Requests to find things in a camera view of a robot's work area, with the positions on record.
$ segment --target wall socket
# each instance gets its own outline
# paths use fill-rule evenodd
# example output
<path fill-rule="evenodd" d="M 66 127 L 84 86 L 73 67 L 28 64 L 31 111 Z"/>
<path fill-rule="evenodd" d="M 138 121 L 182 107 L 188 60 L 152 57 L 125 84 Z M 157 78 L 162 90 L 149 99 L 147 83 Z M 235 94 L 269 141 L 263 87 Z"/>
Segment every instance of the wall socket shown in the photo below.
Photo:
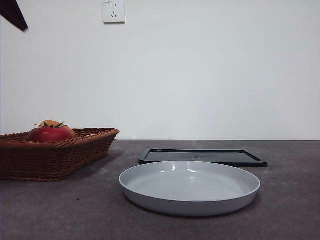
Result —
<path fill-rule="evenodd" d="M 104 24 L 126 22 L 126 0 L 105 0 L 102 11 Z"/>

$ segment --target dark object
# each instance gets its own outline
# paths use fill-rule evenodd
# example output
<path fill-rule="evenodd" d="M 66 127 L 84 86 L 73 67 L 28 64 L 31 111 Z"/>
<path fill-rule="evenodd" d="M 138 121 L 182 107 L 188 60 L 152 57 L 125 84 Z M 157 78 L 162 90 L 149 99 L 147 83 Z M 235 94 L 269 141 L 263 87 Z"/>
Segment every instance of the dark object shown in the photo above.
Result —
<path fill-rule="evenodd" d="M 26 141 L 28 132 L 0 136 L 0 179 L 56 182 L 106 155 L 120 132 L 114 128 L 73 129 L 76 138 Z"/>
<path fill-rule="evenodd" d="M 163 161 L 200 161 L 233 167 L 266 167 L 268 162 L 244 150 L 179 150 L 146 149 L 139 158 L 140 164 Z"/>
<path fill-rule="evenodd" d="M 0 15 L 21 31 L 28 29 L 28 25 L 16 0 L 0 0 Z"/>

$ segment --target orange fruit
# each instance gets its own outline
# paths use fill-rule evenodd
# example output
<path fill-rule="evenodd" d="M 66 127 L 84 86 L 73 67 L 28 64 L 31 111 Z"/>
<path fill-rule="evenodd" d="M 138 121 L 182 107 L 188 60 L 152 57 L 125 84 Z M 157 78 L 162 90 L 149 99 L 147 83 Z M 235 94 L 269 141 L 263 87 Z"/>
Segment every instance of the orange fruit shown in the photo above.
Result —
<path fill-rule="evenodd" d="M 53 120 L 44 120 L 43 122 L 40 123 L 39 125 L 39 128 L 42 128 L 42 127 L 45 127 L 45 123 L 50 127 L 50 126 L 57 126 L 59 124 L 61 124 L 60 122 L 57 122 L 57 121 L 53 121 Z M 73 131 L 70 127 L 64 125 L 64 124 L 61 124 L 61 126 L 59 126 L 59 128 L 64 128 L 64 129 L 68 129 L 74 138 L 77 137 L 75 131 Z"/>

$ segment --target table surface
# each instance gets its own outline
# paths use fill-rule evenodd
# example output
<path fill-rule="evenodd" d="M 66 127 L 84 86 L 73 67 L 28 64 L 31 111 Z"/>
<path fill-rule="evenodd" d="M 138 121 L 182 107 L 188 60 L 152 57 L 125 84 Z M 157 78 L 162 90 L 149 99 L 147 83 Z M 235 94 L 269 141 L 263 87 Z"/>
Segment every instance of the table surface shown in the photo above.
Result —
<path fill-rule="evenodd" d="M 212 217 L 155 213 L 118 182 L 146 148 L 241 149 L 261 188 L 242 210 Z M 0 181 L 3 240 L 318 240 L 320 141 L 115 140 L 109 155 L 60 182 Z"/>

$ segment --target plate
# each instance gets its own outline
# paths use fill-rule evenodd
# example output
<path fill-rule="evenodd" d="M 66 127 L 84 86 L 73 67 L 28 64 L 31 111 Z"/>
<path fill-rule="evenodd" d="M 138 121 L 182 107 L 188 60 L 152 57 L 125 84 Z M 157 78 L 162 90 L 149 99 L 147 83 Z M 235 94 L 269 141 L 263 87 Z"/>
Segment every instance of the plate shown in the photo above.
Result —
<path fill-rule="evenodd" d="M 217 163 L 163 161 L 134 166 L 119 182 L 126 197 L 163 214 L 205 217 L 231 213 L 250 204 L 260 181 L 252 173 Z"/>

